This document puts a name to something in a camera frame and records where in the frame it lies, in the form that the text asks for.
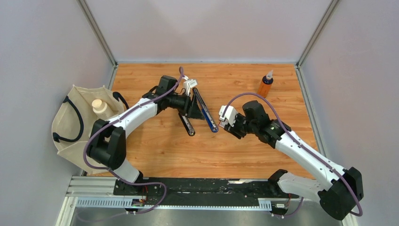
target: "gray wall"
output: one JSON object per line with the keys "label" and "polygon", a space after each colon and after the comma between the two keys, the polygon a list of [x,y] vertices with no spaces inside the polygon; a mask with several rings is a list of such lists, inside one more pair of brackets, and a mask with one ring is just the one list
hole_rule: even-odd
{"label": "gray wall", "polygon": [[295,62],[330,0],[87,0],[118,61]]}
{"label": "gray wall", "polygon": [[74,0],[0,7],[0,225],[52,226],[71,175],[50,127],[72,87],[108,85],[111,64]]}
{"label": "gray wall", "polygon": [[327,155],[362,172],[361,226],[397,225],[399,3],[341,1],[303,66]]}

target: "metal frame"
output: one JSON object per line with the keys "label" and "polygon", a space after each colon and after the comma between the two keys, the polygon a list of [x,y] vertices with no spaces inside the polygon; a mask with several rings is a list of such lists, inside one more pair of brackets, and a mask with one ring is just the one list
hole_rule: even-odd
{"label": "metal frame", "polygon": [[[116,71],[118,69],[118,62],[115,60],[111,49],[105,41],[91,11],[86,2],[86,0],[77,0],[80,4],[83,13],[85,14],[90,26],[93,29],[99,43],[101,44],[104,52],[109,58],[111,64],[113,65],[113,71],[110,79],[110,83],[108,84],[108,88],[111,89]],[[326,155],[324,146],[323,146],[323,137],[319,133],[319,123],[318,119],[313,111],[312,101],[310,99],[308,88],[306,85],[306,81],[302,72],[302,65],[304,64],[309,52],[313,48],[313,45],[317,41],[320,33],[323,31],[323,28],[327,24],[329,18],[331,17],[333,11],[335,10],[337,4],[340,0],[331,0],[327,10],[325,11],[321,21],[319,22],[316,30],[314,31],[312,37],[310,38],[306,48],[301,54],[299,60],[296,62],[295,71],[298,77],[299,85],[302,90],[303,99],[305,101],[306,109],[308,111],[308,115],[311,121],[311,125],[313,128],[314,136],[317,142],[317,146],[322,155]],[[273,62],[274,64],[282,64],[283,62]],[[141,196],[115,196],[113,195],[113,187],[115,185],[116,178],[114,177],[72,177],[70,185],[67,190],[67,194],[65,196],[62,208],[60,210],[56,225],[57,226],[69,226],[72,221],[72,216],[76,207],[90,206],[90,207],[114,207],[114,208],[124,208],[126,203],[128,203],[131,199],[140,199]],[[270,201],[274,201],[276,199],[267,199],[260,200],[260,208],[268,207]],[[160,206],[161,209],[170,209],[172,207],[168,206]],[[186,209],[192,207],[178,207],[178,209]],[[356,218],[352,215],[348,215],[343,221],[342,224],[344,226],[357,226]]]}

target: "wooden table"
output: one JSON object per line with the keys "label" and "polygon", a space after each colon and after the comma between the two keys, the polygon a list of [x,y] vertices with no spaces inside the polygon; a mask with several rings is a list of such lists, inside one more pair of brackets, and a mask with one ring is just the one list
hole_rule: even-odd
{"label": "wooden table", "polygon": [[[256,92],[261,78],[273,69],[274,83],[267,99],[281,119],[316,148],[293,65],[120,64],[112,90],[120,92],[133,106],[158,84],[162,75],[178,78],[179,66],[184,67],[185,75],[198,81],[197,88],[217,123],[221,105],[237,94]],[[242,105],[254,99],[257,98],[241,97],[232,105],[243,113]],[[275,118],[263,105],[270,118]],[[145,177],[268,178],[278,169],[311,177],[299,164],[261,143],[255,135],[239,140],[222,128],[212,133],[205,121],[191,123],[196,131],[193,137],[187,135],[175,109],[166,109],[147,120],[127,139],[129,162]]]}

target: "bag handle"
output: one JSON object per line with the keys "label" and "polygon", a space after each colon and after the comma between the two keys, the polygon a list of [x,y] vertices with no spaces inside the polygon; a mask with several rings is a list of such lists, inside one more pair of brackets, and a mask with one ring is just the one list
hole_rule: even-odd
{"label": "bag handle", "polygon": [[80,130],[79,130],[78,136],[75,139],[64,138],[64,137],[60,136],[58,133],[53,133],[53,140],[58,143],[60,143],[60,140],[73,143],[73,142],[78,141],[83,135],[84,125],[83,125],[82,115],[80,114],[79,110],[77,109],[75,104],[72,103],[72,101],[69,99],[68,96],[66,96],[63,101],[63,103],[66,103],[66,102],[68,102],[72,106],[72,108],[75,110],[76,114],[78,115],[78,119],[79,119],[79,123],[80,123]]}
{"label": "bag handle", "polygon": [[119,92],[113,92],[112,93],[113,98],[115,98],[117,101],[119,101],[119,99],[122,101],[122,103],[125,105],[126,110],[129,109],[129,105],[126,102],[126,100],[122,97],[122,94],[120,94]]}

